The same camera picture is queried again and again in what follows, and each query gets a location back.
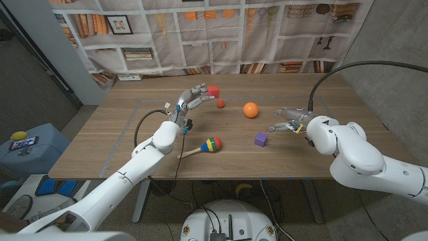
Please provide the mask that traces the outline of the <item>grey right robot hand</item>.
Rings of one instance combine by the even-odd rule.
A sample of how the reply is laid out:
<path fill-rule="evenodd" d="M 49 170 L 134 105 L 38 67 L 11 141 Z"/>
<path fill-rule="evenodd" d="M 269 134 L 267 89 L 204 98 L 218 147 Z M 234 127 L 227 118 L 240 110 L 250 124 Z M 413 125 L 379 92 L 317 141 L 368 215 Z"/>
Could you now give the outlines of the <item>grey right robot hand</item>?
<path fill-rule="evenodd" d="M 305 108 L 283 107 L 275 110 L 274 116 L 282 116 L 285 121 L 276 123 L 268 129 L 269 133 L 275 131 L 293 131 L 304 133 L 308 123 L 316 116 L 312 111 Z"/>

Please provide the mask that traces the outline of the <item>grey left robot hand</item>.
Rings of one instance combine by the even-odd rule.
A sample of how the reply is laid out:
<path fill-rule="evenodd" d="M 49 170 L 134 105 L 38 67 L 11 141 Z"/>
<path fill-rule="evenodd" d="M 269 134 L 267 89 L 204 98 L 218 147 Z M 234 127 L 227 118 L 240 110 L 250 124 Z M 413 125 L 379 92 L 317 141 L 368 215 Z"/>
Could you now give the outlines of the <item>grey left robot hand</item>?
<path fill-rule="evenodd" d="M 214 100 L 214 96 L 209 96 L 205 83 L 198 84 L 191 89 L 185 90 L 178 99 L 176 108 L 171 113 L 171 121 L 182 127 L 185 123 L 185 116 L 189 110 L 197 108 L 203 102 Z"/>

